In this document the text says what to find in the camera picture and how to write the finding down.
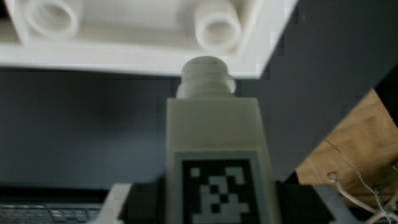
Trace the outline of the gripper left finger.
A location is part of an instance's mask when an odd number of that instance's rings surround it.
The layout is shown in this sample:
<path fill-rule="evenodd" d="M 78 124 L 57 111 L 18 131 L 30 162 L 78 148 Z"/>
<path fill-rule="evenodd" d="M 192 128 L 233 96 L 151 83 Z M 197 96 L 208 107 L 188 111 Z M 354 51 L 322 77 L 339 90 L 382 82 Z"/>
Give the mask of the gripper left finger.
<path fill-rule="evenodd" d="M 87 224 L 165 224 L 163 182 L 117 183 Z"/>

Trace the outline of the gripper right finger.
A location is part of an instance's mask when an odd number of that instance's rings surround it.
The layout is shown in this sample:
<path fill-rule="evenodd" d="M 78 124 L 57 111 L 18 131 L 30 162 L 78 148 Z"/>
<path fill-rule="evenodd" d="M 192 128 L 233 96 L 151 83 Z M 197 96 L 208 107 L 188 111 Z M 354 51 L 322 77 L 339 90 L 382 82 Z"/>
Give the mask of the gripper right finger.
<path fill-rule="evenodd" d="M 282 224 L 362 224 L 327 185 L 277 183 Z"/>

